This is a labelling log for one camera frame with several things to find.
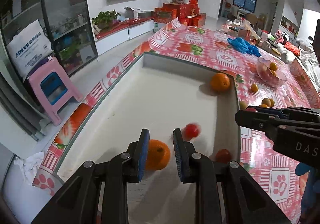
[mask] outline plastic stool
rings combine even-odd
[[[73,85],[57,59],[55,57],[48,59],[49,61],[33,72],[28,80],[44,110],[57,126],[62,122],[58,116],[59,109],[71,97],[81,102],[83,95]]]

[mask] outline white paper bag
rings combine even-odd
[[[44,35],[38,20],[15,36],[7,49],[23,81],[36,64],[53,52],[51,42]]]

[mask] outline pink transparent bowl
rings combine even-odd
[[[257,73],[259,77],[271,87],[280,87],[287,81],[287,76],[279,69],[276,71],[276,76],[271,73],[269,68],[271,60],[267,60],[264,57],[258,58]]]

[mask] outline white tray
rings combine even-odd
[[[230,76],[230,89],[216,95],[209,82],[217,72],[188,61],[144,53],[94,107],[68,146],[57,174],[66,181],[84,161],[111,160],[147,128],[150,139],[169,146],[171,160],[165,169],[147,172],[140,184],[128,184],[129,222],[194,223],[195,185],[180,183],[172,132],[197,122],[201,134],[192,140],[197,152],[214,158],[225,148],[239,160],[236,86]]]

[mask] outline screw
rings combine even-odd
[[[198,152],[195,152],[195,153],[192,154],[192,158],[193,159],[201,159],[201,154],[198,153]]]
[[[237,169],[239,167],[239,163],[237,163],[236,161],[230,162],[229,165],[233,169]]]
[[[84,166],[85,168],[90,168],[92,165],[93,165],[93,162],[92,162],[92,161],[86,161],[86,162],[83,163],[83,166]]]
[[[120,155],[120,157],[121,157],[122,159],[128,159],[128,158],[130,157],[130,154],[129,154],[128,152],[123,152],[123,153]]]

